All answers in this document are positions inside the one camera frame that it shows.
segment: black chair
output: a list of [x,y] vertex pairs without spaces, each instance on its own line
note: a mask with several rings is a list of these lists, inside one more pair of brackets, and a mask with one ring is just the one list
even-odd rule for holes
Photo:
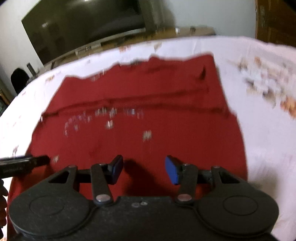
[[20,68],[17,68],[10,77],[11,83],[15,89],[15,92],[19,94],[25,87],[29,80],[27,73]]

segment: blue gripper pad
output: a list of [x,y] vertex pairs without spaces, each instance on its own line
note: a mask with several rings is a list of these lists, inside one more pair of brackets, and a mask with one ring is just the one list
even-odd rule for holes
[[165,158],[165,170],[172,184],[178,185],[179,184],[178,169],[168,156]]

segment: television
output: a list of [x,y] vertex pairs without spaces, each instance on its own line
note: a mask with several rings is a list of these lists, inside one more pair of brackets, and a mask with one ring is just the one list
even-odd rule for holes
[[155,31],[150,1],[41,0],[22,24],[41,62],[47,64],[99,40]]

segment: gray wall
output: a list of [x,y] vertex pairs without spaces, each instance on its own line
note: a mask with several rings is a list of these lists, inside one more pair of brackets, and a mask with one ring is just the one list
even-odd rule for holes
[[[0,6],[0,78],[11,90],[10,76],[26,64],[43,65],[21,20],[40,0],[7,0]],[[254,0],[162,0],[167,25],[214,27],[219,35],[255,36]]]

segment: red cloth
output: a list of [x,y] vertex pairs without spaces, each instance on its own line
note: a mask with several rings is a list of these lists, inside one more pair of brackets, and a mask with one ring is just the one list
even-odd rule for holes
[[[103,107],[117,108],[117,114],[98,115]],[[109,120],[113,129],[105,127]],[[143,138],[145,131],[152,134],[150,139]],[[118,183],[110,186],[114,198],[174,196],[178,187],[165,172],[167,155],[200,169],[219,165],[247,178],[240,129],[228,111],[211,55],[187,61],[153,57],[136,66],[116,65],[104,75],[66,78],[37,125],[28,152],[48,155],[52,162],[14,178],[9,204],[70,164],[88,169],[109,163],[117,154],[123,155],[125,167]],[[92,199],[90,184],[81,185],[80,192]],[[9,222],[9,237],[12,231]]]

